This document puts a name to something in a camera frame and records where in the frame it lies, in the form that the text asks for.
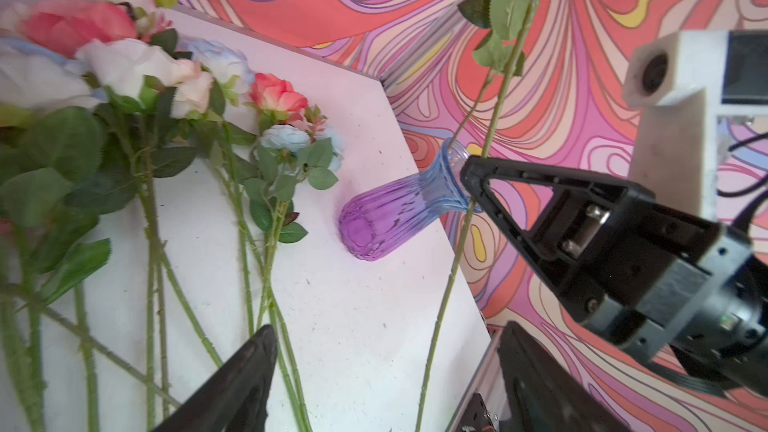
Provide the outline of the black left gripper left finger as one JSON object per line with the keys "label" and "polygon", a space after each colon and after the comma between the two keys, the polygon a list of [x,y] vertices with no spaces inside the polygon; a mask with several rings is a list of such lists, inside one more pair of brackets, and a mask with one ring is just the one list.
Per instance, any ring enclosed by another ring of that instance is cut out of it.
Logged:
{"label": "black left gripper left finger", "polygon": [[276,332],[266,324],[155,431],[263,432],[277,357]]}

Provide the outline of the purple blue glass vase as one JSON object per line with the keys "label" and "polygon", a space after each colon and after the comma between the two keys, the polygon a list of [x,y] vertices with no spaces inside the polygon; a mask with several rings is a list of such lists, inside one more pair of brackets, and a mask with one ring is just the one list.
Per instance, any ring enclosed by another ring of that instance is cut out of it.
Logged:
{"label": "purple blue glass vase", "polygon": [[463,145],[446,141],[425,170],[353,197],[338,218],[346,249],[360,260],[376,261],[443,215],[467,210],[470,196],[460,172],[469,157]]}

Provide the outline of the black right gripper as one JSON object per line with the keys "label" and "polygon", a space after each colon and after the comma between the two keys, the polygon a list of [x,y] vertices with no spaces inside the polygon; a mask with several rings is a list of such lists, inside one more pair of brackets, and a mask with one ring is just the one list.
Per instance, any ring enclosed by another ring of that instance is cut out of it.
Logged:
{"label": "black right gripper", "polygon": [[654,203],[647,188],[583,169],[471,157],[461,183],[506,239],[480,295],[513,306],[537,278],[571,318],[655,374],[712,395],[767,391],[767,267],[748,229]]}

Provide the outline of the white cream rose stem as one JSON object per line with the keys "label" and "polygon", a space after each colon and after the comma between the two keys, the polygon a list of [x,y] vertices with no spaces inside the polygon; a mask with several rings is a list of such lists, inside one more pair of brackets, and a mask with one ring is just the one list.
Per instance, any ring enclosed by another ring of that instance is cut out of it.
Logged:
{"label": "white cream rose stem", "polygon": [[167,322],[163,291],[167,255],[160,235],[155,192],[158,178],[188,168],[197,151],[179,145],[182,122],[220,119],[226,100],[209,67],[191,53],[167,52],[138,39],[93,40],[76,56],[107,97],[98,107],[127,163],[145,221],[148,250],[146,293],[146,423],[153,429],[173,408],[170,400]]}

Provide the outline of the light blue flower stem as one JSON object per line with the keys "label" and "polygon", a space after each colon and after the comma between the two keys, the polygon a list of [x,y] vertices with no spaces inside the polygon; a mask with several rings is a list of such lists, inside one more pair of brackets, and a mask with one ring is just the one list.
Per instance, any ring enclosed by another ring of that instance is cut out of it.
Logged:
{"label": "light blue flower stem", "polygon": [[274,291],[273,270],[279,246],[296,244],[308,235],[294,206],[298,186],[306,182],[317,190],[333,187],[338,181],[333,166],[340,160],[330,135],[274,125],[261,134],[251,150],[257,174],[243,184],[251,220],[262,232],[260,240],[248,238],[262,281],[256,318],[275,329],[277,367],[299,431],[310,431],[312,425],[290,333]]}

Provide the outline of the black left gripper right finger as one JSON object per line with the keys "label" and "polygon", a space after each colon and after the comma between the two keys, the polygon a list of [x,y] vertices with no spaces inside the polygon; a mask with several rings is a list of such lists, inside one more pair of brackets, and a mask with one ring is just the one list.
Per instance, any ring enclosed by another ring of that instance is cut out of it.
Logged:
{"label": "black left gripper right finger", "polygon": [[620,432],[628,427],[596,401],[520,324],[501,333],[498,356],[510,417],[501,431]]}

